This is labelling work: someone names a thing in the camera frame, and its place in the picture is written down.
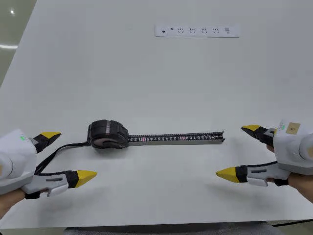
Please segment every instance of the table surface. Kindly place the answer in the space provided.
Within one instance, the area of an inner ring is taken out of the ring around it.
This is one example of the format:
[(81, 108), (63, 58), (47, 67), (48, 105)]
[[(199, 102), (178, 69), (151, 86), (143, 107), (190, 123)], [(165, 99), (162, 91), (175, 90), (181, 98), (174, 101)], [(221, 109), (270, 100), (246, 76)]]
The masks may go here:
[[(39, 154), (114, 119), (130, 133), (225, 130), (222, 145), (65, 150), (46, 169), (97, 171), (83, 187), (25, 200), (2, 228), (308, 219), (289, 187), (217, 170), (272, 161), (242, 125), (312, 124), (313, 2), (39, 0), (0, 89), (0, 134), (61, 131)], [(239, 24), (241, 38), (157, 38), (155, 24)]]

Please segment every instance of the cable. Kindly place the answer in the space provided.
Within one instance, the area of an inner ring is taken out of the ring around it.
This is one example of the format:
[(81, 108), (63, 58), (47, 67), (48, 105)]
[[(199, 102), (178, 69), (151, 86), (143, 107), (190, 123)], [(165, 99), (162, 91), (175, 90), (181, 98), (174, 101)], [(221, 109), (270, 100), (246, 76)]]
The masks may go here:
[(52, 159), (55, 157), (55, 155), (57, 154), (57, 152), (62, 149), (62, 148), (66, 148), (66, 147), (70, 147), (70, 148), (77, 148), (77, 147), (84, 147), (84, 146), (90, 146), (89, 142), (83, 142), (83, 143), (69, 143), (66, 145), (63, 145), (61, 147), (59, 147), (57, 150), (55, 150), (50, 156), (48, 156), (46, 159), (44, 159), (41, 163), (39, 163), (39, 165), (36, 167), (35, 170), (35, 175), (40, 174), (45, 168), (46, 166), (52, 161)]
[(302, 224), (302, 223), (312, 222), (312, 221), (313, 221), (313, 219), (306, 219), (306, 220), (299, 220), (299, 221), (283, 223), (283, 224), (274, 224), (272, 226), (273, 227), (282, 227), (282, 226), (288, 226), (288, 225), (293, 225), (293, 224)]

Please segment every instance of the label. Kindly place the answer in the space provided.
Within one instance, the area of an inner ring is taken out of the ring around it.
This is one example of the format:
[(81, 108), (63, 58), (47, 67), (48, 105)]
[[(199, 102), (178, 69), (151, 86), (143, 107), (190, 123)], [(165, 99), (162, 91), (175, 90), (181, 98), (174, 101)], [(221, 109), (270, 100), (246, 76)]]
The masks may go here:
[(296, 135), (300, 128), (300, 123), (290, 122), (286, 130), (287, 134)]
[(309, 154), (310, 158), (313, 158), (313, 146), (308, 148), (308, 154)]

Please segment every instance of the power strip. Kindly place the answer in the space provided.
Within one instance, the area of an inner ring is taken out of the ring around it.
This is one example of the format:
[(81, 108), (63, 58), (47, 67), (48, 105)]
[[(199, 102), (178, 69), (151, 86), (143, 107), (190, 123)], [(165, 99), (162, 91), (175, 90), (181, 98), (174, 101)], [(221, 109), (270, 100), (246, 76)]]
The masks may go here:
[(157, 37), (239, 38), (239, 26), (172, 26), (156, 25)]

